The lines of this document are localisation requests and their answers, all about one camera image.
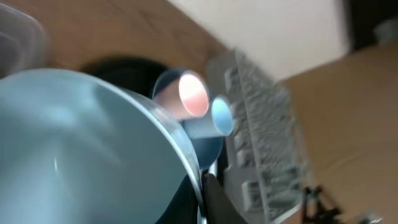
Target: white wall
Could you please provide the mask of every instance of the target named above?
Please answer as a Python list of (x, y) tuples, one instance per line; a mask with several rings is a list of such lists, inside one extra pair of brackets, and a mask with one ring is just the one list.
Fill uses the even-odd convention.
[(348, 51), (340, 0), (169, 1), (278, 80)]

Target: transparent container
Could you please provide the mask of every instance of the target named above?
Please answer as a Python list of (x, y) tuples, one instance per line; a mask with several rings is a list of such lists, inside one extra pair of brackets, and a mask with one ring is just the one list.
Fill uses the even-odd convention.
[(33, 17), (0, 3), (0, 78), (47, 62), (48, 38)]

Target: dish rack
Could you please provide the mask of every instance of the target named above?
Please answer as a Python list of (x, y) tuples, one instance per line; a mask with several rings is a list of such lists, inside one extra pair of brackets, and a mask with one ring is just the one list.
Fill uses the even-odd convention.
[(209, 61), (206, 74), (234, 116), (222, 173), (226, 194), (248, 223), (282, 223), (300, 209), (303, 187), (313, 187), (289, 91), (237, 50)]

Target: wooden table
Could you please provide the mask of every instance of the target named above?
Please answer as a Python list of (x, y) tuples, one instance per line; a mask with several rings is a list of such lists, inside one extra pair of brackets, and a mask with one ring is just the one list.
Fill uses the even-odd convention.
[(286, 81), (315, 178), (350, 220), (398, 223), (398, 42)]
[(49, 33), (51, 67), (79, 70), (110, 55), (152, 58), (204, 73), (225, 47), (166, 0), (3, 0)]

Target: blue bowl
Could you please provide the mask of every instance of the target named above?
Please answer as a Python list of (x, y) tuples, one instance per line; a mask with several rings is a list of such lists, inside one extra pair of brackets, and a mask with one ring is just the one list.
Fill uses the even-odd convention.
[[(166, 72), (162, 73), (155, 82), (155, 86), (151, 96), (152, 99), (155, 98), (156, 94), (158, 94), (165, 87), (167, 87), (167, 85), (169, 85), (174, 80), (181, 77), (181, 75), (185, 71), (187, 71), (187, 69), (175, 69), (175, 70), (167, 70)], [(197, 154), (199, 168), (201, 170), (209, 169), (209, 167), (217, 160), (223, 148), (223, 141), (224, 141), (223, 137), (191, 139), (192, 145)]]

